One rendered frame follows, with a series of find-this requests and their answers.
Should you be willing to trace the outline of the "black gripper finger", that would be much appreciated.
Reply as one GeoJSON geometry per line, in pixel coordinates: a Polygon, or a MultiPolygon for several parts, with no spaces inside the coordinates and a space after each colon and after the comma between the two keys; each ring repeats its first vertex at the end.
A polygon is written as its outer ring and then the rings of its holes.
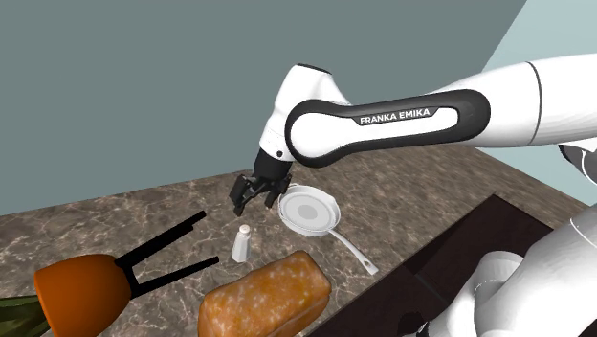
{"type": "Polygon", "coordinates": [[[246,176],[244,174],[238,175],[230,192],[234,214],[241,216],[247,203],[264,192],[267,187],[268,180],[265,178],[246,176]]]}
{"type": "Polygon", "coordinates": [[[287,174],[283,179],[276,180],[270,184],[268,195],[265,198],[264,205],[271,209],[275,201],[285,192],[287,192],[292,180],[292,175],[287,174]]]}

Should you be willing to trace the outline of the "white frying pan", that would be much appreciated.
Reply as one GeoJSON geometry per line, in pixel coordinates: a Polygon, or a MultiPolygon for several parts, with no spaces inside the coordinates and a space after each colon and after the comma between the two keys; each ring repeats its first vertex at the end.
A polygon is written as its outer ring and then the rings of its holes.
{"type": "Polygon", "coordinates": [[[292,183],[277,199],[280,220],[292,231],[303,236],[331,235],[341,242],[359,261],[369,275],[375,275],[375,266],[350,240],[335,230],[342,219],[336,199],[315,187],[292,183]]]}

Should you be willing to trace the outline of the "white salt shaker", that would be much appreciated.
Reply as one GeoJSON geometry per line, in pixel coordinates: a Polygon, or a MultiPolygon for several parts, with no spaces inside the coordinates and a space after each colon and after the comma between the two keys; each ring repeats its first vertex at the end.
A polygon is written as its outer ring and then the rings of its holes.
{"type": "Polygon", "coordinates": [[[239,227],[232,247],[232,259],[238,263],[246,262],[251,254],[251,227],[243,224],[239,227]]]}

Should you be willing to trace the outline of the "brown bread loaf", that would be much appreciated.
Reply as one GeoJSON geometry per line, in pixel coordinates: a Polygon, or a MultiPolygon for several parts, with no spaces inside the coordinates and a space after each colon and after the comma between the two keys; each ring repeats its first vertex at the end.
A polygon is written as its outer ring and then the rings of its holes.
{"type": "Polygon", "coordinates": [[[302,250],[209,292],[198,337],[295,337],[329,302],[331,283],[302,250]]]}

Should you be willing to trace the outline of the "orange vessel with black legs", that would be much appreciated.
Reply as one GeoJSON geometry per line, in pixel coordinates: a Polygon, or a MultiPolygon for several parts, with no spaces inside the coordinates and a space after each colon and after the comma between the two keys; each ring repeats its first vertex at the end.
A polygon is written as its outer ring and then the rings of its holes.
{"type": "Polygon", "coordinates": [[[133,272],[135,265],[188,234],[205,217],[201,211],[119,258],[84,255],[35,271],[35,291],[54,336],[98,337],[131,300],[218,263],[218,257],[208,258],[143,283],[133,272]]]}

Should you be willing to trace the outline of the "green leafy plant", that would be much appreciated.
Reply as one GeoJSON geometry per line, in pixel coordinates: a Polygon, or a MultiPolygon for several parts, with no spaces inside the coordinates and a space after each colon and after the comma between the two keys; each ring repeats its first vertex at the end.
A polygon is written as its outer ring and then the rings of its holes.
{"type": "Polygon", "coordinates": [[[41,337],[49,329],[36,295],[0,299],[0,337],[41,337]]]}

